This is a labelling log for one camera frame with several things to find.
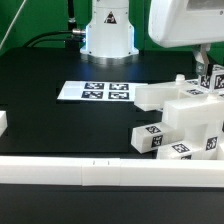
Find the block with marker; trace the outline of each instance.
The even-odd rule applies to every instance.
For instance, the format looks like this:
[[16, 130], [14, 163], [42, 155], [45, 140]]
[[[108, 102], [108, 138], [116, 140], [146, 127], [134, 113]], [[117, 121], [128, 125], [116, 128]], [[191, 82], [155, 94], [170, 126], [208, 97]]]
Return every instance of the block with marker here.
[[144, 111], [157, 110], [163, 108], [166, 101], [198, 94], [205, 94], [198, 88], [198, 81], [186, 81], [185, 76], [179, 74], [175, 82], [137, 86], [134, 104]]
[[184, 132], [175, 130], [163, 122], [133, 129], [131, 144], [140, 152], [146, 153], [159, 146], [183, 139]]
[[181, 141], [159, 147], [157, 159], [201, 160], [202, 147], [188, 141]]

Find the white plastic block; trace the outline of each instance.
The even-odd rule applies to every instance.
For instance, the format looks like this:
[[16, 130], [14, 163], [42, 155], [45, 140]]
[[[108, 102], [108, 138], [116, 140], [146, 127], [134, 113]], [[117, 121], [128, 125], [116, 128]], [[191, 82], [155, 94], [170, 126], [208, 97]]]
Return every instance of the white plastic block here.
[[175, 130], [160, 122], [133, 129], [131, 144], [140, 152], [146, 153], [159, 146], [183, 140], [184, 131]]
[[120, 185], [120, 159], [84, 159], [82, 184], [84, 186]]
[[205, 91], [221, 92], [224, 91], [224, 67], [214, 65], [212, 75], [209, 77], [200, 76], [199, 86]]
[[209, 139], [216, 141], [221, 138], [222, 123], [223, 122], [218, 121], [211, 124], [188, 127], [185, 129], [184, 139], [193, 142], [199, 141], [205, 148], [206, 145], [209, 144]]
[[214, 122], [213, 124], [207, 125], [203, 142], [203, 160], [217, 159], [217, 148], [223, 138], [222, 126], [223, 122]]
[[177, 96], [176, 88], [141, 86], [136, 87], [134, 104], [144, 111], [156, 110], [163, 108], [164, 101], [176, 99]]
[[121, 160], [121, 186], [224, 187], [223, 161]]
[[81, 185], [82, 159], [0, 157], [0, 183]]
[[217, 160], [224, 160], [224, 143], [218, 145]]
[[224, 98], [220, 96], [172, 100], [165, 103], [162, 121], [175, 129], [182, 129], [221, 122], [224, 119], [223, 111]]
[[6, 112], [0, 111], [0, 136], [5, 131], [7, 126]]
[[203, 148], [191, 142], [181, 141], [159, 147], [159, 159], [201, 160]]
[[196, 80], [184, 80], [183, 75], [177, 75], [175, 82], [138, 86], [134, 104], [144, 111], [157, 110], [164, 107], [165, 101], [204, 94]]

